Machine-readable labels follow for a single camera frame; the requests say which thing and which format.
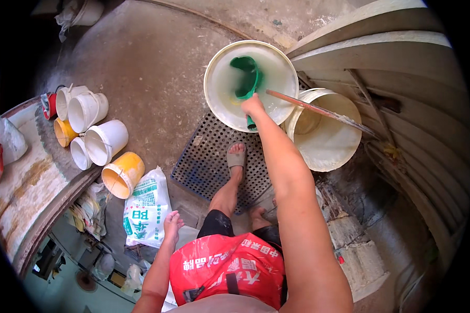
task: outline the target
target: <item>hand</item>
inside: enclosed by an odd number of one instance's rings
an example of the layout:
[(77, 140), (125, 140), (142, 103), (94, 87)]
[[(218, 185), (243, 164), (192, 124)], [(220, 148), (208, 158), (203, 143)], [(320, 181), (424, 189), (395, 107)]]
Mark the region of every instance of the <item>hand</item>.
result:
[(164, 221), (164, 242), (171, 242), (176, 245), (179, 240), (179, 229), (184, 226), (183, 220), (179, 219), (178, 211), (170, 212)]
[(261, 102), (257, 93), (254, 93), (252, 97), (242, 103), (242, 111), (251, 117), (258, 116), (262, 113), (266, 114), (263, 102)]

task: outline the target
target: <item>yellow bucket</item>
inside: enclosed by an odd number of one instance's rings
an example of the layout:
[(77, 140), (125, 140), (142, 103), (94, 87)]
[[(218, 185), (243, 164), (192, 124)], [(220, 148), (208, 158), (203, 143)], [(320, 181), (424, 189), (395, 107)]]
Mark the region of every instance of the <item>yellow bucket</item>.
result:
[(59, 117), (54, 121), (54, 133), (61, 147), (68, 147), (69, 143), (78, 137), (68, 120), (62, 121)]
[(127, 199), (144, 175), (144, 163), (139, 155), (126, 152), (101, 172), (106, 188), (120, 199)]

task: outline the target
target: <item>white plastic bag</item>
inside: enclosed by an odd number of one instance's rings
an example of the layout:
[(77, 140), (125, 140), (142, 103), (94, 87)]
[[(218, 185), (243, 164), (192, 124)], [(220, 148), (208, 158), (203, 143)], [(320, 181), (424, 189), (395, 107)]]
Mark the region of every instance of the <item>white plastic bag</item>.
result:
[(159, 248), (164, 240), (164, 218), (171, 212), (167, 181), (162, 169), (144, 175), (125, 200), (126, 245), (142, 243)]

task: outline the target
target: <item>red bucket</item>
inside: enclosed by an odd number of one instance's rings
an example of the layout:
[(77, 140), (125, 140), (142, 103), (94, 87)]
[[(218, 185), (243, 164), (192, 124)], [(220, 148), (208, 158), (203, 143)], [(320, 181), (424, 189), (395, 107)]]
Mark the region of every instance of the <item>red bucket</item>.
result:
[(49, 109), (44, 108), (44, 116), (46, 119), (50, 120), (53, 116), (56, 115), (56, 93), (49, 95)]

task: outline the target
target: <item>bucket handle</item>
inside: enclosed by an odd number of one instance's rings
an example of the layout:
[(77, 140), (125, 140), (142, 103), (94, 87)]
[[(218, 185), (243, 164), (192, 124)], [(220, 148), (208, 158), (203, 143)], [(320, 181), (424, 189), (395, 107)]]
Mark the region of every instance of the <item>bucket handle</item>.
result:
[(86, 90), (86, 91), (82, 91), (80, 94), (83, 94), (84, 92), (88, 92), (91, 94), (91, 96), (94, 98), (94, 100), (98, 103), (98, 111), (96, 112), (96, 116), (94, 116), (94, 119), (89, 123), (89, 125), (93, 124), (94, 121), (96, 120), (96, 118), (98, 117), (99, 115), (99, 102), (98, 102), (98, 98), (96, 98), (96, 95), (94, 94), (94, 92), (90, 91), (90, 90)]

